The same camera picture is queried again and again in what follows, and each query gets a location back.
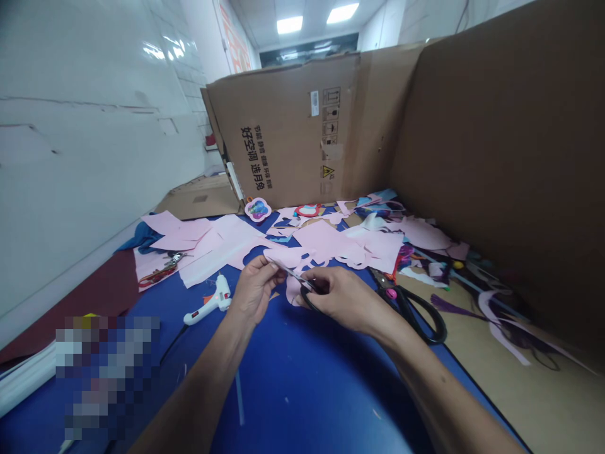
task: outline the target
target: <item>barcode label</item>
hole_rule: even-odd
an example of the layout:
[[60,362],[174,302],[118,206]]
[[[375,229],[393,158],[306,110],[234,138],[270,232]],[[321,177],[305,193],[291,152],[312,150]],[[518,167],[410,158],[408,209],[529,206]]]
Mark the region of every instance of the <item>barcode label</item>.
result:
[[317,117],[320,114],[320,93],[319,91],[311,92],[311,116]]

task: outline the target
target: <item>blue table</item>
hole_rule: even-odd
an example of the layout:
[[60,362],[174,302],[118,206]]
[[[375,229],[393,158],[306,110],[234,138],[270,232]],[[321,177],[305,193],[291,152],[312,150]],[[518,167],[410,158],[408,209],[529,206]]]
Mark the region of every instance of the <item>blue table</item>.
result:
[[[266,231],[277,214],[259,227]],[[288,246],[298,245],[291,239]],[[251,251],[244,263],[262,253]],[[330,266],[341,265],[332,260]],[[225,266],[231,291],[239,270]],[[357,271],[376,288],[369,271]],[[387,355],[372,339],[336,322],[288,304],[285,284],[275,289],[262,323],[253,334],[239,367],[243,424],[235,383],[223,408],[213,453],[368,453],[433,452],[420,415]],[[163,353],[183,326],[183,316],[214,292],[211,282],[185,288],[171,276],[146,291],[128,317],[159,316]],[[425,330],[429,326],[422,317]],[[126,440],[112,453],[124,453],[191,368],[224,317],[214,311],[187,330],[170,351],[145,403],[135,407]],[[446,346],[432,347],[437,357],[473,396],[518,439],[501,415],[466,374]],[[64,395],[55,378],[0,420],[1,451],[57,453],[64,437]],[[75,443],[69,453],[103,453],[105,444]]]

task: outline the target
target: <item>forearm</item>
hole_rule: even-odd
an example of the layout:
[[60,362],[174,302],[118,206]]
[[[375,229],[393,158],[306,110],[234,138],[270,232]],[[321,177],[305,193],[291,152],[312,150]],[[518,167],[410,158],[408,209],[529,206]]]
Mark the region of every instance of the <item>forearm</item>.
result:
[[135,453],[207,453],[255,324],[229,311],[183,383],[135,445]]
[[388,314],[374,337],[412,392],[437,438],[435,447],[448,453],[522,452],[403,319]]

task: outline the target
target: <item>ceiling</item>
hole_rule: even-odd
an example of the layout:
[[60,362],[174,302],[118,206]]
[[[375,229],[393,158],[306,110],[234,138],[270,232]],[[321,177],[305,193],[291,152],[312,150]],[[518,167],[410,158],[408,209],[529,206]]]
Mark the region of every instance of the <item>ceiling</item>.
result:
[[[330,11],[359,2],[347,21],[326,24]],[[361,30],[384,0],[231,0],[231,6],[246,30],[252,45],[260,52],[331,38]],[[302,29],[277,34],[277,21],[302,16]]]

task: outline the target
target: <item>ceiling light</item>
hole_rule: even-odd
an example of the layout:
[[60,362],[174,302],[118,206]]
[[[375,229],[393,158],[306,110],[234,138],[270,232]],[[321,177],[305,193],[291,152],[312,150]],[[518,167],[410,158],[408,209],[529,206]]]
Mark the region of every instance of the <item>ceiling light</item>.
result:
[[353,3],[346,6],[341,6],[339,8],[334,8],[332,11],[330,11],[330,16],[328,17],[328,21],[326,23],[336,23],[351,19],[351,17],[353,17],[355,14],[355,11],[357,11],[358,6],[359,3]]
[[289,19],[281,19],[277,21],[277,33],[283,35],[284,33],[298,32],[303,27],[303,17],[296,16]]

